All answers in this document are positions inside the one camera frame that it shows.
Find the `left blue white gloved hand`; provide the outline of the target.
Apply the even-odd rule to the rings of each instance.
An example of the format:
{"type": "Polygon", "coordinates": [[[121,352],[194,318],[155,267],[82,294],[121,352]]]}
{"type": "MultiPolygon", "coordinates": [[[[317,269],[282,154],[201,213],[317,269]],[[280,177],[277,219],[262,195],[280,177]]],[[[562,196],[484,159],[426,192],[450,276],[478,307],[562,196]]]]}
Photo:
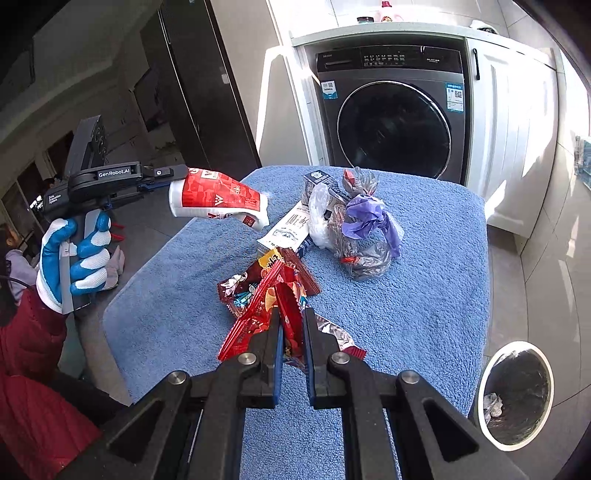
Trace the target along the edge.
{"type": "Polygon", "coordinates": [[[101,210],[90,214],[93,230],[78,243],[72,241],[78,231],[73,218],[53,220],[42,237],[35,287],[43,304],[59,314],[72,312],[65,289],[74,298],[102,291],[107,282],[111,220],[101,210]]]}

